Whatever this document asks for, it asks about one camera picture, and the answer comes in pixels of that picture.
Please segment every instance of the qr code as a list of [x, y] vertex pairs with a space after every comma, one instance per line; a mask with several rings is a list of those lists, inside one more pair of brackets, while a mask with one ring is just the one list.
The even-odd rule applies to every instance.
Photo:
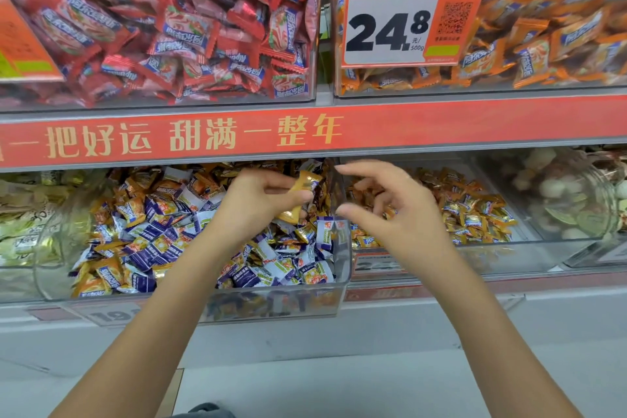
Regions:
[[461, 34], [470, 16], [472, 6], [472, 2], [446, 2], [444, 13], [440, 17], [438, 35]]

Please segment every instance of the clear plastic bin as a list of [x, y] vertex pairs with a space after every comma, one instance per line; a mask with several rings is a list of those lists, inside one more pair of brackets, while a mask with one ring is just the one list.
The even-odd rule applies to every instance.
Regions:
[[[412, 156], [390, 156], [388, 159], [400, 167], [415, 169], [442, 169], [448, 167], [464, 175], [466, 180], [481, 182], [490, 194], [501, 194], [506, 201], [506, 208], [518, 222], [511, 227], [512, 235], [506, 243], [467, 244], [458, 247], [459, 253], [466, 258], [475, 271], [483, 275], [530, 274], [547, 272], [553, 267], [573, 257], [589, 256], [592, 246], [604, 236], [616, 229], [616, 202], [612, 196], [611, 185], [591, 167], [590, 163], [581, 162], [573, 151], [567, 148], [556, 148], [556, 156], [540, 169], [536, 179], [528, 189], [520, 192], [511, 186], [511, 178], [504, 178], [499, 173], [508, 162], [516, 163], [516, 170], [508, 167], [508, 171], [518, 172], [519, 167], [529, 157], [530, 150], [494, 151], [490, 154], [415, 154]], [[560, 176], [568, 175], [568, 180], [578, 184], [579, 198], [564, 194], [544, 202], [538, 193], [539, 185], [553, 173], [559, 171]], [[594, 215], [581, 217], [585, 231], [579, 230], [574, 237], [573, 225], [564, 224], [554, 219], [550, 231], [543, 229], [546, 213], [539, 211], [541, 205], [551, 211], [561, 208], [570, 211], [581, 207], [585, 202], [585, 210]], [[385, 248], [354, 249], [355, 271], [353, 281], [407, 278], [410, 276], [387, 252]]]
[[320, 0], [12, 2], [66, 81], [4, 84], [0, 112], [315, 99]]
[[[331, 211], [340, 205], [344, 197], [342, 177], [329, 169]], [[92, 187], [77, 191], [55, 214], [40, 235], [40, 244], [49, 244], [59, 250], [57, 262], [38, 261], [35, 266], [36, 284], [45, 299], [66, 301], [79, 315], [89, 316], [81, 308], [89, 304], [89, 310], [98, 310], [103, 304], [132, 303], [137, 308], [148, 294], [114, 295], [100, 298], [70, 299], [73, 278], [68, 272], [85, 249], [90, 238], [94, 219], [89, 212], [93, 200], [110, 189], [107, 182], [92, 183]], [[333, 232], [332, 267], [334, 283], [218, 289], [211, 297], [202, 323], [252, 320], [265, 318], [294, 318], [306, 316], [331, 316], [337, 313], [352, 272], [349, 222], [335, 217]], [[45, 249], [39, 249], [41, 258]]]
[[[620, 35], [627, 0], [482, 0], [475, 20], [469, 11], [459, 14], [471, 35], [451, 42], [459, 44], [457, 66], [379, 69], [342, 68], [345, 1], [331, 1], [338, 97], [627, 84]], [[411, 16], [417, 9], [408, 1], [406, 7], [398, 3], [398, 12]], [[367, 38], [373, 40], [374, 32]]]

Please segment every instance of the store shelf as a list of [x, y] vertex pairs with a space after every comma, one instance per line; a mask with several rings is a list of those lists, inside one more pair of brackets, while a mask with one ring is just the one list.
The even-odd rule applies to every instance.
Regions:
[[626, 111], [619, 87], [334, 99], [326, 85], [295, 105], [15, 111], [0, 171], [621, 143]]

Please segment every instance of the person's left hand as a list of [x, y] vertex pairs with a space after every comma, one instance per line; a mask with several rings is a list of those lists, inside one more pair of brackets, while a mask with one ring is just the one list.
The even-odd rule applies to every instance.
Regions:
[[217, 232], [231, 249], [259, 234], [281, 212], [309, 203], [308, 190], [287, 192], [293, 177], [265, 169], [244, 169], [229, 187], [207, 231]]

